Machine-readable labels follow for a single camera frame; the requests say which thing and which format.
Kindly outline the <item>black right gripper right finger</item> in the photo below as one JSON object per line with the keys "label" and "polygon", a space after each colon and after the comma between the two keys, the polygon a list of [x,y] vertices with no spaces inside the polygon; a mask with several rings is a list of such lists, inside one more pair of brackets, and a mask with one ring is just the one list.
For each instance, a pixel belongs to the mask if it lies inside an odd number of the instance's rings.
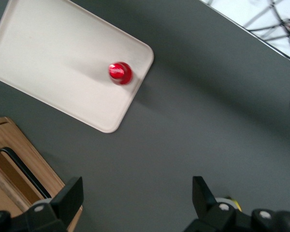
{"label": "black right gripper right finger", "polygon": [[192,202],[197,219],[186,232],[290,232],[290,212],[255,209],[250,215],[226,202],[218,202],[201,176],[192,178]]}

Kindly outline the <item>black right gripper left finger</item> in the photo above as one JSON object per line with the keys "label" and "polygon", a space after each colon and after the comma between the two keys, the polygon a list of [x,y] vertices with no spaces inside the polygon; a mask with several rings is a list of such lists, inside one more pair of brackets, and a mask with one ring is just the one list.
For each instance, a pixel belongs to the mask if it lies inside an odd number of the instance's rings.
{"label": "black right gripper left finger", "polygon": [[35,203],[16,217],[0,211],[0,232],[66,232],[83,201],[83,180],[73,177],[51,200]]}

